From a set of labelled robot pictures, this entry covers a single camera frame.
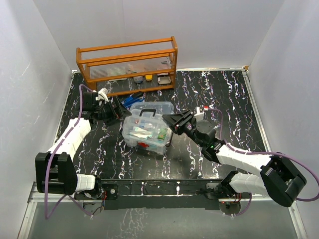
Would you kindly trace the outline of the white green sachet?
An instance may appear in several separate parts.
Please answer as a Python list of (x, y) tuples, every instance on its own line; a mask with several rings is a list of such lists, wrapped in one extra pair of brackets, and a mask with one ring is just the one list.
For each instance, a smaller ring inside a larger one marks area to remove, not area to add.
[(138, 138), (152, 138), (154, 135), (153, 131), (149, 131), (140, 127), (134, 127), (132, 131), (129, 132), (129, 135), (138, 137)]

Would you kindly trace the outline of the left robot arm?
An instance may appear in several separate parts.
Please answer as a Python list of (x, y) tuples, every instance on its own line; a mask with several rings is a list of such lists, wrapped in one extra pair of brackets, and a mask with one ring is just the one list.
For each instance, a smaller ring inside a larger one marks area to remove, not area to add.
[(82, 93), (77, 117), (69, 121), (64, 133), (47, 152), (40, 152), (35, 158), (38, 192), (72, 195), (85, 191), (91, 198), (99, 198), (103, 186), (94, 175), (76, 173), (75, 153), (97, 122), (111, 126), (130, 115), (118, 97), (109, 99), (101, 91)]

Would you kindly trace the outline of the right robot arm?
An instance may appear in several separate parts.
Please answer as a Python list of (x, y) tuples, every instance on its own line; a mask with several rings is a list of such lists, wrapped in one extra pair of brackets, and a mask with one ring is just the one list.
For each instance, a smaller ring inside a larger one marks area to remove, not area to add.
[(232, 171), (216, 190), (232, 198), (238, 193), (256, 193), (270, 197), (277, 204), (290, 207), (307, 181), (292, 163), (280, 153), (243, 151), (216, 137), (211, 122), (197, 120), (191, 111), (163, 115), (164, 122), (177, 135), (186, 134), (209, 161), (242, 169)]

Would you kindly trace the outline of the small green box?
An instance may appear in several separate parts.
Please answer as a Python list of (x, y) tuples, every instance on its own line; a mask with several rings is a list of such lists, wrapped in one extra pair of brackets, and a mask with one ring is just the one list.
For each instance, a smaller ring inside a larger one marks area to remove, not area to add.
[(167, 134), (167, 128), (161, 128), (160, 130), (159, 130), (159, 133), (158, 133), (158, 139), (159, 140), (164, 140), (165, 139), (165, 137), (166, 137), (166, 134)]

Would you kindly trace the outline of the clear lid with black handle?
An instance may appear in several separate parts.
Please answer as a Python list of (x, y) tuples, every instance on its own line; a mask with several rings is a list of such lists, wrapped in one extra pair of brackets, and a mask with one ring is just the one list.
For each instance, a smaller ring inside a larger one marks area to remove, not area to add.
[(130, 112), (135, 120), (142, 123), (162, 123), (162, 115), (173, 114), (174, 106), (171, 102), (137, 102), (132, 104)]

